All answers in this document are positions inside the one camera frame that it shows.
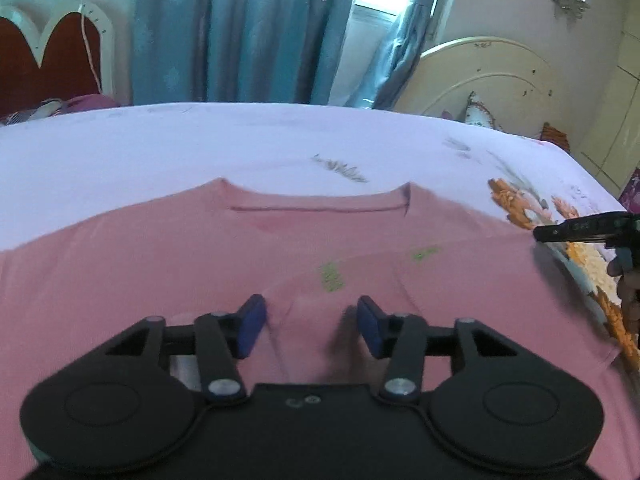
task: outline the pillow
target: pillow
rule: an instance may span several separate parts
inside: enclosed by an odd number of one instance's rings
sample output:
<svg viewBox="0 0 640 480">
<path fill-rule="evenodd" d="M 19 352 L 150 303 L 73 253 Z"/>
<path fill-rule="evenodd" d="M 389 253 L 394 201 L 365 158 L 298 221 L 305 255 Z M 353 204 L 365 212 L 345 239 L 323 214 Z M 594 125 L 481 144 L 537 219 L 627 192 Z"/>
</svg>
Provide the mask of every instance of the pillow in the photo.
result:
<svg viewBox="0 0 640 480">
<path fill-rule="evenodd" d="M 36 119 L 44 119 L 62 113 L 65 102 L 60 99 L 47 99 L 41 102 L 37 108 L 30 110 L 20 110 L 6 117 L 0 117 L 0 126 L 10 126 L 11 124 L 24 123 Z"/>
<path fill-rule="evenodd" d="M 466 104 L 465 124 L 473 124 L 474 126 L 482 126 L 491 130 L 502 131 L 495 121 L 494 115 L 484 105 L 478 97 L 478 94 L 471 92 L 469 101 Z"/>
</svg>

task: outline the cream headboard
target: cream headboard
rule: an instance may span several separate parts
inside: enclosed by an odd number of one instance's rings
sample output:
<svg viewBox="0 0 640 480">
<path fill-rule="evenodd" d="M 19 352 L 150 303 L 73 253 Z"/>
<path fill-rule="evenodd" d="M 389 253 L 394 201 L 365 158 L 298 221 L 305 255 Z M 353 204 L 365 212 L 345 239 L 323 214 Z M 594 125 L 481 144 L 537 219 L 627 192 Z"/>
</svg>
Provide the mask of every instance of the cream headboard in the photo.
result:
<svg viewBox="0 0 640 480">
<path fill-rule="evenodd" d="M 394 110 L 463 119 L 475 91 L 505 132 L 538 137 L 545 122 L 571 133 L 564 85 L 529 47 L 504 38 L 478 37 L 426 51 Z"/>
</svg>

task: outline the blue gripper pad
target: blue gripper pad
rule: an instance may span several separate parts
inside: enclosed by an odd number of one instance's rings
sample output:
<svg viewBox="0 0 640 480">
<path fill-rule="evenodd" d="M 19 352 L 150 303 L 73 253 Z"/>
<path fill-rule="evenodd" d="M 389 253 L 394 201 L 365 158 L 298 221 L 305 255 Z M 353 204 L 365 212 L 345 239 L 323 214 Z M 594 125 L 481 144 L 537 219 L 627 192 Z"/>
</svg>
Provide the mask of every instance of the blue gripper pad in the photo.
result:
<svg viewBox="0 0 640 480">
<path fill-rule="evenodd" d="M 371 298 L 363 296 L 358 300 L 356 308 L 356 322 L 358 332 L 363 337 L 369 352 L 376 359 L 384 357 L 383 339 L 380 334 L 381 324 L 387 315 Z"/>
<path fill-rule="evenodd" d="M 254 294 L 240 307 L 236 316 L 240 320 L 238 328 L 238 355 L 237 359 L 245 359 L 254 348 L 258 334 L 267 321 L 267 306 L 264 298 Z"/>
</svg>

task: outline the cable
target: cable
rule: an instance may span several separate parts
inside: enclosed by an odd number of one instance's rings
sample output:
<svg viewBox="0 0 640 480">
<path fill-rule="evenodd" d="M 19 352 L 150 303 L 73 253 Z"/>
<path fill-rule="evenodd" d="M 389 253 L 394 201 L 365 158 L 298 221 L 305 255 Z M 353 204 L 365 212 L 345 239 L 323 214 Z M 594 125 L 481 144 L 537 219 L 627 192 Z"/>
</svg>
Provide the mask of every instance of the cable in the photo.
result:
<svg viewBox="0 0 640 480">
<path fill-rule="evenodd" d="M 86 36 L 86 29 L 84 26 L 84 20 L 90 18 L 84 15 L 84 0 L 80 0 L 80 8 L 78 9 L 80 13 L 80 33 L 82 34 L 82 41 L 84 42 L 84 49 L 86 50 L 86 58 L 89 62 L 89 68 L 91 69 L 91 73 L 94 76 L 95 85 L 98 89 L 98 93 L 102 94 L 102 85 L 100 83 L 100 78 L 98 77 L 98 73 L 94 66 L 94 57 L 91 54 L 91 46 L 89 45 L 89 39 Z"/>
<path fill-rule="evenodd" d="M 86 36 L 86 31 L 84 30 L 85 19 L 88 19 L 88 18 L 84 15 L 84 1 L 80 0 L 80 33 L 82 34 L 82 40 L 84 41 L 84 49 L 86 50 L 86 57 L 89 60 L 89 68 L 91 69 L 91 73 L 94 75 L 95 84 L 98 87 L 98 94 L 102 94 L 102 85 L 100 84 L 100 78 L 98 78 L 98 73 L 95 70 L 94 58 L 91 55 L 91 47 L 89 46 L 89 40 Z"/>
</svg>

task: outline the white cabinet door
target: white cabinet door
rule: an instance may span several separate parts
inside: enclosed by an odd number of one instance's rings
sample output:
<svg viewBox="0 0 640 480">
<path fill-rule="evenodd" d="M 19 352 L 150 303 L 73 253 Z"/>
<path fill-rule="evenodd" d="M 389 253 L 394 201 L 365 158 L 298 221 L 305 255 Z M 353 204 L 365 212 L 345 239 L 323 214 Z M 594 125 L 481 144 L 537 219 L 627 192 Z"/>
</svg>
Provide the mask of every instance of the white cabinet door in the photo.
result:
<svg viewBox="0 0 640 480">
<path fill-rule="evenodd" d="M 640 160 L 640 92 L 636 92 L 626 113 L 625 122 L 620 128 L 613 146 L 607 155 L 602 171 L 616 185 L 625 187 L 629 175 L 638 166 Z"/>
<path fill-rule="evenodd" d="M 625 120 L 638 81 L 616 67 L 602 98 L 600 113 L 580 146 L 581 152 L 598 166 L 607 158 L 616 135 Z"/>
<path fill-rule="evenodd" d="M 625 32 L 640 38 L 640 0 L 629 0 L 624 29 Z"/>
<path fill-rule="evenodd" d="M 629 34 L 622 35 L 618 66 L 630 74 L 640 77 L 640 40 Z"/>
<path fill-rule="evenodd" d="M 600 183 L 600 185 L 609 191 L 615 199 L 617 200 L 620 197 L 620 188 L 616 186 L 616 183 L 613 182 L 604 172 L 600 172 L 596 175 L 596 180 Z"/>
<path fill-rule="evenodd" d="M 593 162 L 589 160 L 589 157 L 585 156 L 584 153 L 578 152 L 572 154 L 574 159 L 580 164 L 591 176 L 596 176 L 600 173 L 600 168 L 597 167 Z"/>
</svg>

